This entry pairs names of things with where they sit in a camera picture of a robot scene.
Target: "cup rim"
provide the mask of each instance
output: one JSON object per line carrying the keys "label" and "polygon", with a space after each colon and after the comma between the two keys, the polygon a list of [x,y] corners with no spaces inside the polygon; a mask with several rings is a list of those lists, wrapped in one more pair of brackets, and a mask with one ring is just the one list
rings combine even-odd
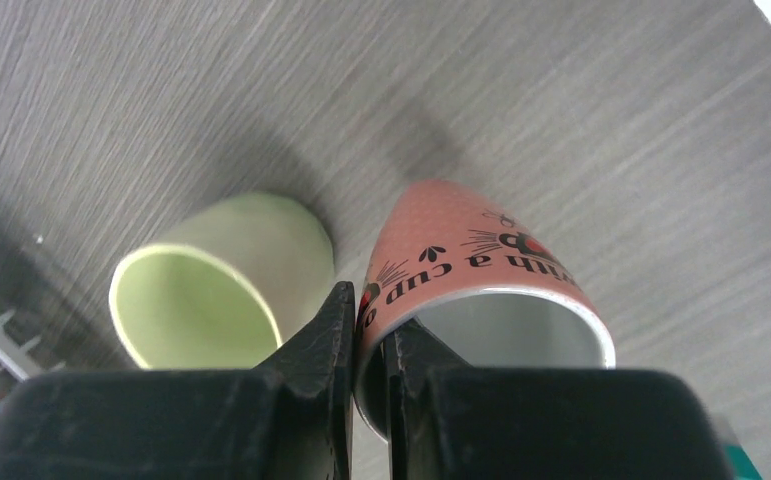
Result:
{"label": "cup rim", "polygon": [[123,347],[129,353],[129,356],[132,357],[132,360],[134,360],[135,363],[141,367],[141,369],[147,370],[159,367],[151,365],[149,362],[147,362],[144,356],[141,355],[141,353],[132,343],[131,339],[129,339],[129,336],[126,334],[126,330],[123,327],[123,320],[120,316],[120,311],[117,306],[117,297],[119,291],[118,287],[120,285],[120,281],[123,279],[123,275],[125,275],[129,267],[134,265],[136,262],[154,255],[171,254],[183,255],[192,259],[206,262],[217,269],[219,272],[225,274],[232,281],[240,285],[241,288],[247,292],[247,294],[252,296],[253,300],[255,300],[255,302],[264,312],[265,316],[267,317],[267,321],[270,323],[270,328],[273,330],[273,337],[276,341],[276,345],[282,345],[282,337],[279,333],[279,325],[276,323],[273,310],[271,310],[270,305],[268,305],[268,303],[264,300],[264,297],[262,297],[261,293],[247,278],[246,275],[228,263],[224,262],[219,257],[201,248],[176,243],[151,243],[129,252],[120,260],[120,262],[117,264],[117,267],[114,269],[114,276],[111,279],[111,286],[108,290],[108,310],[111,312],[111,319],[114,323],[114,331],[117,332],[117,337],[120,339],[120,343],[123,344]]}
{"label": "cup rim", "polygon": [[430,299],[426,302],[418,304],[414,309],[405,315],[399,317],[396,321],[392,322],[382,333],[379,338],[371,344],[371,347],[362,353],[362,357],[357,364],[357,374],[353,379],[353,399],[356,404],[356,410],[358,410],[364,423],[376,434],[381,440],[387,442],[385,434],[380,432],[373,426],[373,422],[368,417],[365,407],[369,407],[366,392],[364,391],[365,375],[370,367],[370,361],[373,359],[374,352],[382,344],[388,334],[399,328],[403,323],[414,318],[417,312],[421,309],[431,308],[444,303],[458,300],[460,298],[471,297],[475,295],[489,295],[489,294],[517,294],[524,296],[531,296],[537,298],[543,298],[544,300],[553,302],[561,307],[567,308],[576,314],[580,320],[583,320],[586,325],[591,329],[592,333],[597,337],[597,343],[600,346],[600,351],[603,355],[603,362],[599,368],[614,368],[616,365],[615,357],[615,344],[612,340],[612,336],[609,333],[609,329],[600,320],[597,314],[585,306],[582,302],[574,299],[573,297],[564,293],[557,292],[548,288],[534,287],[528,285],[516,285],[516,284],[499,284],[480,287],[468,287],[464,289],[455,290],[446,295]]}

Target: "wood grain surface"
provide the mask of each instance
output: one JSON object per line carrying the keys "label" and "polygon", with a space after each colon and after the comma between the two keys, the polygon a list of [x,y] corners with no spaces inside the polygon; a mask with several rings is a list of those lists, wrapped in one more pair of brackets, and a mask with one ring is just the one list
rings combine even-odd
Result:
{"label": "wood grain surface", "polygon": [[[428,177],[530,225],[620,365],[686,379],[771,478],[771,29],[752,2],[0,0],[0,295],[72,364],[130,365],[112,269],[188,214],[293,195],[358,285]],[[388,477],[358,419],[354,475]]]}

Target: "mug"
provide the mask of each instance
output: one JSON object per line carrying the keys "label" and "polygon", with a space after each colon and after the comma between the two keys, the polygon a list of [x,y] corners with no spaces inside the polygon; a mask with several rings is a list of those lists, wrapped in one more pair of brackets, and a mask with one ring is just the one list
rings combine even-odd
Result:
{"label": "mug", "polygon": [[141,368],[252,368],[311,320],[335,271],[320,221],[294,200],[249,193],[128,254],[109,307]]}
{"label": "mug", "polygon": [[383,438],[385,399],[372,393],[386,381],[379,345],[412,318],[474,366],[615,364],[609,331],[570,272],[510,213],[450,182],[403,194],[368,266],[354,395]]}

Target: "pink cup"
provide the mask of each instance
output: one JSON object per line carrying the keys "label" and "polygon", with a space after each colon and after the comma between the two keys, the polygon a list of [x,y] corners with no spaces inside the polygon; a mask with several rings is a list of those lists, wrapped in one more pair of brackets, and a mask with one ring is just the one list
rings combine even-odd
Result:
{"label": "pink cup", "polygon": [[413,317],[475,366],[615,364],[609,331],[571,274],[511,215],[460,185],[430,180],[403,194],[366,281],[354,394],[383,438],[385,399],[372,393],[385,382],[378,347]]}

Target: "light green cup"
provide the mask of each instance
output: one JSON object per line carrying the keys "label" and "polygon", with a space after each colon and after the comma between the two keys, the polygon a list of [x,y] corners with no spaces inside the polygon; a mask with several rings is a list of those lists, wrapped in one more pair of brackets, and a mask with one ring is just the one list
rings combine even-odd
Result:
{"label": "light green cup", "polygon": [[127,255],[109,307],[141,368],[251,368],[314,317],[334,276],[317,218],[289,198],[249,193]]}

